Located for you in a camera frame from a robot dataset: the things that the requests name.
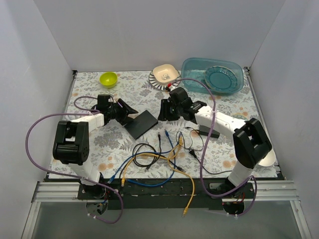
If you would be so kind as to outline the black network switch box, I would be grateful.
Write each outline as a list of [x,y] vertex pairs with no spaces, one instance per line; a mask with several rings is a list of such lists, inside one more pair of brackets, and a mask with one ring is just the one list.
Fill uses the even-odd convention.
[[158,120],[148,110],[145,110],[124,127],[136,140],[157,124]]

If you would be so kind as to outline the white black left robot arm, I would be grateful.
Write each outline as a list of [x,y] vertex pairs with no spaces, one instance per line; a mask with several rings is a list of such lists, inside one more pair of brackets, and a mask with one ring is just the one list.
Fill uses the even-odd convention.
[[105,196],[106,187],[101,184],[102,174],[94,168],[89,159],[89,136],[94,130],[116,120],[121,125],[132,122],[129,115],[138,111],[127,105],[122,99],[113,100],[110,95],[100,94],[91,114],[71,121],[62,120],[57,125],[53,144],[53,158],[69,165],[79,176],[80,182],[89,186],[89,193],[95,199]]

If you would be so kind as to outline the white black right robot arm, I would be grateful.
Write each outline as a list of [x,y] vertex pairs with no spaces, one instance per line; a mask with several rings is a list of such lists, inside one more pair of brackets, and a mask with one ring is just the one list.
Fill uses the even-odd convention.
[[168,99],[161,100],[158,120],[175,121],[180,117],[197,125],[212,127],[232,140],[237,162],[225,182],[226,194],[231,198],[243,193],[242,182],[257,165],[268,167],[276,161],[272,144],[258,119],[236,119],[217,112],[204,102],[193,102],[187,92],[178,87],[170,91]]

